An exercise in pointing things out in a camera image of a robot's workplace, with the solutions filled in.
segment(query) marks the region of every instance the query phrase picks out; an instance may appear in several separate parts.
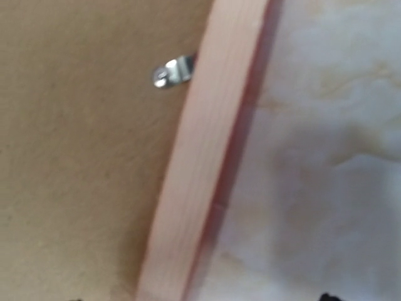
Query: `white surface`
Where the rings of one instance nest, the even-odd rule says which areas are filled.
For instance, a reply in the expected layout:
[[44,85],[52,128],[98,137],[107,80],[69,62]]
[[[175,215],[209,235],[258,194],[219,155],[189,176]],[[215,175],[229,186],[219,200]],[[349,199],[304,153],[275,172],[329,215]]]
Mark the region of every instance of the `white surface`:
[[198,300],[401,300],[401,1],[285,1],[259,105]]

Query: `metal clip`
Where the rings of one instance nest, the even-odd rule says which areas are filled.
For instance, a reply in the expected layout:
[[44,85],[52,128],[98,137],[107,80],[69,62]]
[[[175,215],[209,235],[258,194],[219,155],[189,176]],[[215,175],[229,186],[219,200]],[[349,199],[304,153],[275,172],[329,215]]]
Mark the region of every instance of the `metal clip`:
[[194,73],[195,55],[180,56],[158,67],[153,73],[153,83],[157,88],[170,88],[188,82]]

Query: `wooden stud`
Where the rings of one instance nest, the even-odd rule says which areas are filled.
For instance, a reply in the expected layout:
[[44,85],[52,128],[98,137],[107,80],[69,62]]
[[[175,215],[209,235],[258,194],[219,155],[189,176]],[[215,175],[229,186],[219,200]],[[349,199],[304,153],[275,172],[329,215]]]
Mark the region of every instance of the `wooden stud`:
[[216,0],[155,213],[137,301],[182,301],[269,0]]

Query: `black object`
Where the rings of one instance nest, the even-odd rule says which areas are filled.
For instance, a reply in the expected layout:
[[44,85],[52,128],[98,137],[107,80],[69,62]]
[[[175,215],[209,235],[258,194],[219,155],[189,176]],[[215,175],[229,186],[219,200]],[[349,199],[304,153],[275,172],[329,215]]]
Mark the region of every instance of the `black object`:
[[319,301],[342,301],[340,298],[330,296],[328,293],[323,294]]

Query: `wood grain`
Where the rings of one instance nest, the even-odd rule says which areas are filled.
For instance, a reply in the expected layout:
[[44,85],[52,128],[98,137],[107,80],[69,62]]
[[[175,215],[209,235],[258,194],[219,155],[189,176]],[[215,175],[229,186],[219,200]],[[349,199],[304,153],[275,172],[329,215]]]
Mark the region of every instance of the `wood grain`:
[[269,0],[216,0],[155,213],[137,301],[184,298]]

